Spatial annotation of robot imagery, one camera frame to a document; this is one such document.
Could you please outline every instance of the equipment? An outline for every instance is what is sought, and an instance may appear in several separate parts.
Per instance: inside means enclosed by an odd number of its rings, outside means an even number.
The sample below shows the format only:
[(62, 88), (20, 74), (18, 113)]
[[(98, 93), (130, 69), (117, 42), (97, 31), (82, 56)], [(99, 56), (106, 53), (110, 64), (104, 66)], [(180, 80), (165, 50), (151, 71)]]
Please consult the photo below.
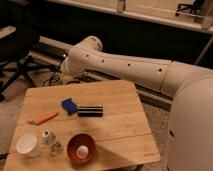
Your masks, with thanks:
[(213, 71), (170, 60), (101, 52), (94, 36), (69, 50), (62, 72), (78, 76), (94, 70), (135, 82), (173, 97), (169, 122), (170, 171), (213, 170)]

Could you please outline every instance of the white cup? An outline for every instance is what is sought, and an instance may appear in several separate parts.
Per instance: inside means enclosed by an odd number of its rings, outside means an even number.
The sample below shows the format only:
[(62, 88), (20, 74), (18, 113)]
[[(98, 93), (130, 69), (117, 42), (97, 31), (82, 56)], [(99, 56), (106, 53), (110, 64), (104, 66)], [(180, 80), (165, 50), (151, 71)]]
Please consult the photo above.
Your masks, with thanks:
[(29, 133), (20, 137), (16, 143), (16, 151), (29, 157), (37, 156), (40, 148), (36, 135)]

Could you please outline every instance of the orange object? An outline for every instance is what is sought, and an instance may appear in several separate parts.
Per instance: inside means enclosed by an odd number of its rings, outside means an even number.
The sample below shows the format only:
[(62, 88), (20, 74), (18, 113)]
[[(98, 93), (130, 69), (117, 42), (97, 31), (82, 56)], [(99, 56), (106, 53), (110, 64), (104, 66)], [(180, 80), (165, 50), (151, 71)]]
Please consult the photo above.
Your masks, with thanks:
[[(78, 155), (79, 147), (86, 147), (86, 156), (80, 157)], [(84, 164), (90, 161), (96, 152), (95, 141), (88, 134), (77, 134), (71, 138), (67, 146), (67, 155), (71, 162), (75, 164)]]
[(40, 125), (48, 121), (49, 119), (54, 118), (57, 115), (58, 115), (58, 112), (45, 113), (43, 115), (38, 116), (35, 120), (27, 121), (27, 123), (33, 124), (33, 125)]

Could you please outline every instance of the blue sponge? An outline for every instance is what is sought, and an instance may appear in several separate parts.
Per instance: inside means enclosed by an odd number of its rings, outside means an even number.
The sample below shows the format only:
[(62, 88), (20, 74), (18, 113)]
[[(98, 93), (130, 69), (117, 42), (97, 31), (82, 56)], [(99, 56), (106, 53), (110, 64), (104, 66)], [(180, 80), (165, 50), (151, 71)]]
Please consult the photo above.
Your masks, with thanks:
[(78, 106), (73, 103), (71, 98), (65, 99), (61, 102), (62, 107), (67, 111), (67, 114), (70, 116), (73, 113), (78, 112)]

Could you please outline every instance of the white bottle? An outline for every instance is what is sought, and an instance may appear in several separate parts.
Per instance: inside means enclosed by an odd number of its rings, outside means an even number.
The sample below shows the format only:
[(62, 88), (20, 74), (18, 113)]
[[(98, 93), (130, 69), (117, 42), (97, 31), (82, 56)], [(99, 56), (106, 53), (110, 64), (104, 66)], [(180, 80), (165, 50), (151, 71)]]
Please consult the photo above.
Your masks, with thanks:
[(63, 146), (53, 132), (44, 130), (42, 132), (42, 141), (53, 155), (57, 155), (63, 151)]

